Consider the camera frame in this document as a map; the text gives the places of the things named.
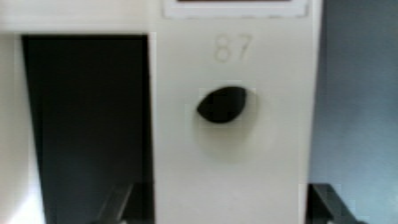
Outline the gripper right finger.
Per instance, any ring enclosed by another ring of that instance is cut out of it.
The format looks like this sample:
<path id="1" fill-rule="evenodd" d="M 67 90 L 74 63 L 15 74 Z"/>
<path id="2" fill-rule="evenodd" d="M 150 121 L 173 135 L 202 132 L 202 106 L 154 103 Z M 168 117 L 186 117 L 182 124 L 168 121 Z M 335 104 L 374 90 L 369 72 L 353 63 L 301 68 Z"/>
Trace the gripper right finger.
<path id="1" fill-rule="evenodd" d="M 307 224 L 363 224 L 324 183 L 312 183 L 307 187 Z"/>

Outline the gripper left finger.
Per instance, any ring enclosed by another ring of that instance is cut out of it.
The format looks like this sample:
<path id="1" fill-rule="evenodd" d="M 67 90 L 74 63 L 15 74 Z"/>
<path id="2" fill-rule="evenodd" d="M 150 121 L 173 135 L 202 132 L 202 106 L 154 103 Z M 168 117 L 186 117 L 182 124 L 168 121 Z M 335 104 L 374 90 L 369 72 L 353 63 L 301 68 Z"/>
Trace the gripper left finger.
<path id="1" fill-rule="evenodd" d="M 95 220 L 90 224 L 129 224 L 127 203 L 132 184 L 115 185 L 106 196 Z"/>

